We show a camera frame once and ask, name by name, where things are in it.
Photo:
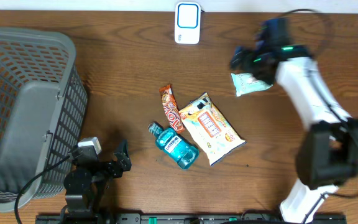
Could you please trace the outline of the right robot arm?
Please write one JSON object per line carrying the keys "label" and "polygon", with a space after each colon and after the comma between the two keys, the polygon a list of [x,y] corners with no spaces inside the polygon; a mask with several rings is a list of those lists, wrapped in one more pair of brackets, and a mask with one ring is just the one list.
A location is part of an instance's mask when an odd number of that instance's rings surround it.
{"label": "right robot arm", "polygon": [[298,178],[280,204],[283,222],[311,223],[328,197],[358,198],[358,118],[333,97],[316,55],[293,43],[287,18],[263,22],[256,47],[237,48],[230,67],[280,85],[306,131],[295,159]]}

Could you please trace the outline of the blue Listerine mouthwash bottle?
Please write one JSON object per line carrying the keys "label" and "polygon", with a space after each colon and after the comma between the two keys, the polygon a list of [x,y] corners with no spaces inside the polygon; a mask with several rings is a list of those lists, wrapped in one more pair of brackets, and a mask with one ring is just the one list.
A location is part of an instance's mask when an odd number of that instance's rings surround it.
{"label": "blue Listerine mouthwash bottle", "polygon": [[156,137],[156,146],[169,155],[181,169],[187,170],[197,160],[199,150],[174,129],[163,129],[161,125],[153,122],[148,130]]}

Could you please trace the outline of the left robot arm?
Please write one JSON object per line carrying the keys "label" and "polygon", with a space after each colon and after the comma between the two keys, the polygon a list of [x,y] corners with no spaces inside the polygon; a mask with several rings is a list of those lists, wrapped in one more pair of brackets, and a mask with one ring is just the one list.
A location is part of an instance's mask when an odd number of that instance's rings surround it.
{"label": "left robot arm", "polygon": [[100,207],[108,183],[131,169],[127,140],[114,151],[116,159],[101,162],[98,138],[82,139],[70,152],[75,170],[64,179],[67,205],[61,210],[60,223],[114,223],[113,215]]}

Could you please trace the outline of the wet wipes packet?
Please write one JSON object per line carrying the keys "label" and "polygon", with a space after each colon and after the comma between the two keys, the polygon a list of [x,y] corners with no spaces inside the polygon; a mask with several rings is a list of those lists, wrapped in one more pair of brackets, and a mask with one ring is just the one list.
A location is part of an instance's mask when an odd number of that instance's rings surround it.
{"label": "wet wipes packet", "polygon": [[247,143],[206,92],[181,109],[179,115],[195,143],[206,153],[211,166],[235,148]]}

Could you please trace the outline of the orange Top snack bar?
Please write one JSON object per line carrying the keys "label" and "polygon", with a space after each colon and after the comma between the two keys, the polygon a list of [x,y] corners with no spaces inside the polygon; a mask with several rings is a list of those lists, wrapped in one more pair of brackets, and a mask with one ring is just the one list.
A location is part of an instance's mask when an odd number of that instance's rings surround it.
{"label": "orange Top snack bar", "polygon": [[181,121],[177,102],[172,92],[171,84],[161,87],[159,89],[161,96],[162,106],[165,113],[165,116],[168,119],[170,127],[180,134],[185,130],[185,127]]}

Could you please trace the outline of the light blue wipes packet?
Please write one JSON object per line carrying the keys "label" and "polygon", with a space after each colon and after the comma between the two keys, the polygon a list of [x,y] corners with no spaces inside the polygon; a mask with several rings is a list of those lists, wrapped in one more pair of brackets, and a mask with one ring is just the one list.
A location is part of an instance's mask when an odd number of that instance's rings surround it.
{"label": "light blue wipes packet", "polygon": [[251,73],[232,73],[231,77],[237,97],[257,91],[265,91],[272,87],[272,85],[256,79]]}

